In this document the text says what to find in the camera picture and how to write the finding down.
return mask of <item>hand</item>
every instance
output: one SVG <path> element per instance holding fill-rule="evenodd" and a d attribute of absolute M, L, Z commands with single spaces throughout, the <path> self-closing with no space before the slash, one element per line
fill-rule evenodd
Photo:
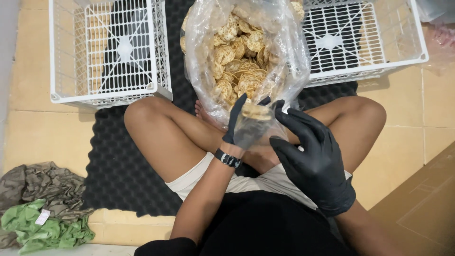
<path fill-rule="evenodd" d="M 276 119 L 300 140 L 303 152 L 277 137 L 270 144 L 283 164 L 288 178 L 327 216 L 346 212 L 355 201 L 355 190 L 344 175 L 338 143 L 330 129 L 308 114 L 281 108 L 277 102 Z"/>
<path fill-rule="evenodd" d="M 236 124 L 238 116 L 242 110 L 243 105 L 247 100 L 247 94 L 244 93 L 238 100 L 235 102 L 231 114 L 229 117 L 229 123 L 227 124 L 227 132 L 223 136 L 223 141 L 232 145 L 236 145 L 243 150 L 247 150 L 254 141 L 260 139 L 262 135 L 267 131 L 266 125 L 257 125 L 258 120 L 254 120 L 249 118 L 249 120 L 245 120 L 243 123 L 246 124 L 245 127 L 241 127 L 237 130 Z M 270 97 L 266 97 L 258 105 L 265 106 L 270 103 Z"/>

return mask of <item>beige floor tile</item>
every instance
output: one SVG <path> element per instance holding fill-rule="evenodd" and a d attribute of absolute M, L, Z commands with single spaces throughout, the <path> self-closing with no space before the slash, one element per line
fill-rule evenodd
<path fill-rule="evenodd" d="M 152 240 L 169 239 L 172 226 L 105 224 L 103 244 L 141 246 Z"/>
<path fill-rule="evenodd" d="M 441 77 L 423 74 L 425 126 L 455 128 L 455 65 Z"/>
<path fill-rule="evenodd" d="M 387 111 L 386 125 L 421 127 L 422 120 L 422 75 L 420 68 L 408 67 L 377 80 L 374 90 L 359 81 L 358 95 L 379 102 Z"/>
<path fill-rule="evenodd" d="M 48 17 L 47 10 L 19 13 L 9 109 L 93 113 L 90 109 L 51 103 Z"/>
<path fill-rule="evenodd" d="M 369 210 L 424 164 L 423 128 L 384 127 L 354 172 L 359 202 Z"/>
<path fill-rule="evenodd" d="M 22 0 L 22 9 L 48 10 L 48 0 Z"/>
<path fill-rule="evenodd" d="M 86 177 L 92 149 L 93 114 L 10 111 L 6 125 L 4 170 L 54 161 Z"/>
<path fill-rule="evenodd" d="M 136 212 L 123 210 L 106 210 L 105 222 L 108 224 L 134 224 L 134 225 L 174 225 L 175 216 L 150 215 L 136 217 Z"/>
<path fill-rule="evenodd" d="M 88 217 L 88 223 L 104 223 L 106 209 L 98 209 Z"/>
<path fill-rule="evenodd" d="M 455 141 L 453 128 L 425 128 L 425 164 Z"/>
<path fill-rule="evenodd" d="M 90 241 L 91 244 L 102 244 L 104 236 L 104 225 L 98 223 L 89 223 L 88 227 L 95 233 L 95 238 Z"/>

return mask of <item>label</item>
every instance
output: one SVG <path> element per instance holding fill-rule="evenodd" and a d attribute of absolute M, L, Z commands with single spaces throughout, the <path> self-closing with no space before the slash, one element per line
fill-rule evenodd
<path fill-rule="evenodd" d="M 35 224 L 43 225 L 46 222 L 47 218 L 49 218 L 49 215 L 51 215 L 51 211 L 42 209 L 40 216 L 35 221 Z"/>

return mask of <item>black watch strap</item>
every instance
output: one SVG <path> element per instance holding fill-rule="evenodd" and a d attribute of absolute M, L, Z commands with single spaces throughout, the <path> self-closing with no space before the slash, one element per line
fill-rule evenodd
<path fill-rule="evenodd" d="M 219 159 L 223 164 L 230 167 L 239 168 L 242 164 L 242 160 L 235 158 L 231 155 L 224 153 L 221 149 L 217 149 L 215 152 L 215 157 Z"/>

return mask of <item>crumpled fabric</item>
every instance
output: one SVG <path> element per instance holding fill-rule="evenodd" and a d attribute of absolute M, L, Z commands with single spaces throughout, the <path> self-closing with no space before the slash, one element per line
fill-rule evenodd
<path fill-rule="evenodd" d="M 0 179 L 0 216 L 12 206 L 46 199 L 43 209 L 51 211 L 50 217 L 71 223 L 94 211 L 79 210 L 84 190 L 83 177 L 54 162 L 21 165 Z M 15 239 L 14 232 L 0 230 L 0 249 L 20 247 Z"/>
<path fill-rule="evenodd" d="M 67 223 L 48 218 L 43 225 L 35 224 L 46 199 L 9 208 L 1 218 L 2 229 L 14 231 L 17 241 L 23 245 L 19 254 L 52 248 L 72 248 L 93 240 L 95 234 L 89 229 L 88 216 Z"/>

